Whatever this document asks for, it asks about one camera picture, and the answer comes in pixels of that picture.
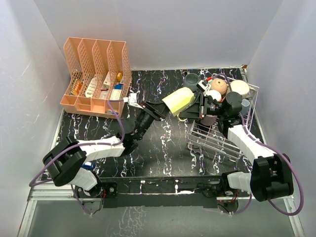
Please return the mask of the small white cup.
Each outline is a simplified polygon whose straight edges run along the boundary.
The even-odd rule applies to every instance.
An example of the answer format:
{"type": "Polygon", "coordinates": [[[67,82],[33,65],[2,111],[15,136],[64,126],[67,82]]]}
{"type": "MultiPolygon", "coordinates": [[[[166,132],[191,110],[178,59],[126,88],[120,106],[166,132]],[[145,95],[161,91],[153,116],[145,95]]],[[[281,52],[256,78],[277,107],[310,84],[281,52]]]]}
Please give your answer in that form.
{"type": "Polygon", "coordinates": [[[247,111],[250,107],[250,102],[247,99],[243,99],[241,104],[243,110],[247,111]]]}

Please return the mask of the purple ceramic mug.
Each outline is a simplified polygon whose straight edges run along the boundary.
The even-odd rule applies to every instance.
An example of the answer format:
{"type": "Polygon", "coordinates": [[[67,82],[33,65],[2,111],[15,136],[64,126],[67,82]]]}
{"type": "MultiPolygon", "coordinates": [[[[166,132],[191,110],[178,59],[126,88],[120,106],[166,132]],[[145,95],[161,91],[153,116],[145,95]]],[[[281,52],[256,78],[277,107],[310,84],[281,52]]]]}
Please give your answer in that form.
{"type": "Polygon", "coordinates": [[[206,115],[200,120],[200,123],[205,126],[212,126],[216,122],[217,116],[206,115]]]}

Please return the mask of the light pink mug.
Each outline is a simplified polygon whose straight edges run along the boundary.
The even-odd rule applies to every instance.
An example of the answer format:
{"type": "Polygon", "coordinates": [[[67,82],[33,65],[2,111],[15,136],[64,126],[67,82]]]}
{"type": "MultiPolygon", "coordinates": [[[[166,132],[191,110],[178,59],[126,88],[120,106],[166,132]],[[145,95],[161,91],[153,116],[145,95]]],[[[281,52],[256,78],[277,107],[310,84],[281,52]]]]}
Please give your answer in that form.
{"type": "Polygon", "coordinates": [[[206,92],[206,95],[211,96],[213,100],[216,100],[218,102],[221,102],[222,100],[222,95],[216,90],[209,90],[206,92]]]}

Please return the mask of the green-inside mushroom pattern mug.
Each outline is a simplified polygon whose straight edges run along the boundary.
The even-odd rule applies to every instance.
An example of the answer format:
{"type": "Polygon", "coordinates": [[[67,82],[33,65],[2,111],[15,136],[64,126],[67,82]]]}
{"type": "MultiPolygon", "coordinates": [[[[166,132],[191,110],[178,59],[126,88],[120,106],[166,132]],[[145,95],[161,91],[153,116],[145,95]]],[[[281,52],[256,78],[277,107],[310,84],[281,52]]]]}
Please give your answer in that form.
{"type": "Polygon", "coordinates": [[[256,90],[242,80],[234,80],[230,84],[231,91],[237,92],[243,99],[251,98],[255,95],[256,90]]]}

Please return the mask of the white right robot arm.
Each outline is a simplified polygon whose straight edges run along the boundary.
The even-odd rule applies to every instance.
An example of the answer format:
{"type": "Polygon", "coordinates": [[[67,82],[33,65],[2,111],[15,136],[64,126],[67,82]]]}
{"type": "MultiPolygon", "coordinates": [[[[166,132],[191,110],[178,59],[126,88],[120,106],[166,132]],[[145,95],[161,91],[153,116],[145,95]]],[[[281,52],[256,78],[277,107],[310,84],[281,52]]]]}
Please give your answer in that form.
{"type": "Polygon", "coordinates": [[[252,139],[240,117],[241,110],[242,96],[237,92],[228,93],[221,102],[200,94],[179,117],[201,120],[206,115],[217,116],[219,131],[250,161],[251,173],[239,171],[225,176],[225,181],[220,183],[224,195],[231,196],[238,189],[253,194],[258,201],[292,195],[294,187],[289,158],[260,145],[258,139],[252,139]]]}

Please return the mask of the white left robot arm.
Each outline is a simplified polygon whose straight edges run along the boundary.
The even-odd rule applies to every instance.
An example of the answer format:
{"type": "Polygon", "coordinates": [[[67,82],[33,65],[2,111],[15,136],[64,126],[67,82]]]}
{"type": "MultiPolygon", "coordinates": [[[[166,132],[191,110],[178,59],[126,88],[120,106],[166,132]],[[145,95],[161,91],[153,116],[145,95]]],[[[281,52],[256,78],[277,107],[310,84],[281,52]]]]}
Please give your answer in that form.
{"type": "Polygon", "coordinates": [[[91,197],[97,197],[102,191],[101,182],[91,170],[83,168],[83,164],[132,153],[153,121],[163,120],[169,111],[164,102],[143,102],[135,119],[121,121],[121,131],[115,136],[92,141],[81,141],[68,136],[43,158],[45,169],[55,186],[75,185],[91,197]]]}

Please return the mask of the yellow-green ceramic mug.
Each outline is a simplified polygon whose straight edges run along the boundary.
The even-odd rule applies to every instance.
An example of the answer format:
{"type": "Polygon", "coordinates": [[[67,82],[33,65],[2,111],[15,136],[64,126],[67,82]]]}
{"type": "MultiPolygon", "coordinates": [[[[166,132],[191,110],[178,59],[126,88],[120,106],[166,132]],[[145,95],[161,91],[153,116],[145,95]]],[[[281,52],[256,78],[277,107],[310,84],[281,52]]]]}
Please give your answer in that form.
{"type": "Polygon", "coordinates": [[[163,103],[176,117],[195,100],[194,93],[187,87],[182,87],[162,99],[163,103]]]}

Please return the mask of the tan glazed round mug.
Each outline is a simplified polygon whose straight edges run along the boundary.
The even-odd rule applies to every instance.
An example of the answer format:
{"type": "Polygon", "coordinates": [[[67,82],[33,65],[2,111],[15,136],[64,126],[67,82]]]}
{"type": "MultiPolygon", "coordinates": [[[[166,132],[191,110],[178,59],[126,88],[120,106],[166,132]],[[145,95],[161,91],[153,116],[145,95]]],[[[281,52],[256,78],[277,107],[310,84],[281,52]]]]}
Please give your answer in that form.
{"type": "Polygon", "coordinates": [[[228,84],[223,80],[219,78],[215,78],[211,81],[211,90],[218,91],[222,96],[224,96],[228,89],[228,84]]]}

